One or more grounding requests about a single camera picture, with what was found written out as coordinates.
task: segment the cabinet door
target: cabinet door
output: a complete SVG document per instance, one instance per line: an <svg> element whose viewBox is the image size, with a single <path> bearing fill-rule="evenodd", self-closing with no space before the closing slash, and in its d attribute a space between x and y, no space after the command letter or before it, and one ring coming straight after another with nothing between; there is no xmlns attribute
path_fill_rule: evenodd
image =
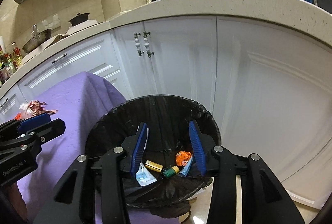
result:
<svg viewBox="0 0 332 224"><path fill-rule="evenodd" d="M312 161L332 138L331 52L277 26L218 18L217 30L214 118L223 145L259 154L293 197L313 205L332 190L332 150L325 165Z"/></svg>
<svg viewBox="0 0 332 224"><path fill-rule="evenodd" d="M114 45L121 69L131 88L131 97L155 94L151 74L148 75L147 54L138 55L134 33L138 35L141 50L144 51L143 23L122 26L114 30Z"/></svg>
<svg viewBox="0 0 332 224"><path fill-rule="evenodd" d="M0 100L0 124L14 119L17 113L20 112L20 105L24 102L26 102L26 99L19 87L15 85Z"/></svg>
<svg viewBox="0 0 332 224"><path fill-rule="evenodd" d="M128 98L109 32L86 39L52 56L20 82L23 95L34 99L56 83L87 71L104 77Z"/></svg>
<svg viewBox="0 0 332 224"><path fill-rule="evenodd" d="M144 22L158 94L196 100L213 112L216 74L215 16Z"/></svg>

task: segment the black garbage bag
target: black garbage bag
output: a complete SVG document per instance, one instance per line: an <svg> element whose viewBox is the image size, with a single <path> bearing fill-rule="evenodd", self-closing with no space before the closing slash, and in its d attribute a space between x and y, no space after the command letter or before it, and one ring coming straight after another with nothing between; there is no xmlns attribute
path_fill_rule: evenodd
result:
<svg viewBox="0 0 332 224"><path fill-rule="evenodd" d="M193 119L202 133L212 136L215 143L221 145L218 126L203 105L178 96L151 95L124 102L104 115L88 136L85 154L90 158L104 155L120 146L127 136L136 134L139 124L145 122L150 131L143 161L170 168L176 165L177 152L193 152L189 138L189 122ZM200 176L196 163L185 178L162 179L160 173L149 171L157 182L147 186L140 186L136 179L123 179L126 203L134 208L148 208L164 218L175 218L183 215L184 210L188 211L186 199L210 180ZM97 182L97 189L100 189L100 182Z"/></svg>

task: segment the battery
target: battery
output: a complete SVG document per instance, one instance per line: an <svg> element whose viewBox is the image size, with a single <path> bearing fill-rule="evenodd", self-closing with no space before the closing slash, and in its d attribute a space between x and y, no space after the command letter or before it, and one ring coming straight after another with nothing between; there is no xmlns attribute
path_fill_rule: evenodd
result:
<svg viewBox="0 0 332 224"><path fill-rule="evenodd" d="M154 170L156 172L159 172L159 173L161 173L161 171L163 169L162 165L160 165L158 163L155 163L155 162L152 162L150 160L147 160L145 162L145 167L147 167L148 169Z"/></svg>

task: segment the cabinet handle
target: cabinet handle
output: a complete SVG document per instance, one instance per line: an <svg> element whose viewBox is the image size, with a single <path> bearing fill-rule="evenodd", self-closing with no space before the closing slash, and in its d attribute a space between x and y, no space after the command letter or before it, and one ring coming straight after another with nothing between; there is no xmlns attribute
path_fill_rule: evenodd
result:
<svg viewBox="0 0 332 224"><path fill-rule="evenodd" d="M64 58L65 56L67 56L67 54L63 54L62 56L57 57L55 60L52 61L52 64L58 62L60 59Z"/></svg>
<svg viewBox="0 0 332 224"><path fill-rule="evenodd" d="M144 52L141 51L141 44L139 43L137 35L140 36L141 33L134 33L135 46L136 46L136 49L137 49L137 52L138 52L138 56L142 56L142 54L144 54Z"/></svg>
<svg viewBox="0 0 332 224"><path fill-rule="evenodd" d="M150 35L150 31L149 32L146 32L144 31L143 32L143 37L144 37L144 46L145 46L145 49L146 49L146 53L147 53L147 57L151 57L151 55L154 55L154 52L151 52L150 51L150 43L147 39L147 36Z"/></svg>
<svg viewBox="0 0 332 224"><path fill-rule="evenodd" d="M9 99L6 98L6 100L4 101L4 103L2 103L2 104L0 105L0 108L2 108L2 107L6 104L6 102L7 102L8 100L9 100Z"/></svg>

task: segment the purple cloth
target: purple cloth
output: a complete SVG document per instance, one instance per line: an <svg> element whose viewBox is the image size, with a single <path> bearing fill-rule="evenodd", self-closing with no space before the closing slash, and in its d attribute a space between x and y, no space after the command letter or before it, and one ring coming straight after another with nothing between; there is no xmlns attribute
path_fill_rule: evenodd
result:
<svg viewBox="0 0 332 224"><path fill-rule="evenodd" d="M46 90L36 100L46 102L47 110L57 109L51 120L60 118L66 124L63 135L42 146L37 156L38 168L17 182L27 204L32 222L49 198L55 184L78 155L84 154L85 142L94 124L110 109L126 101L107 80L81 72ZM100 218L100 201L96 200L96 223ZM149 211L129 211L131 223L178 224L178 219L163 219Z"/></svg>

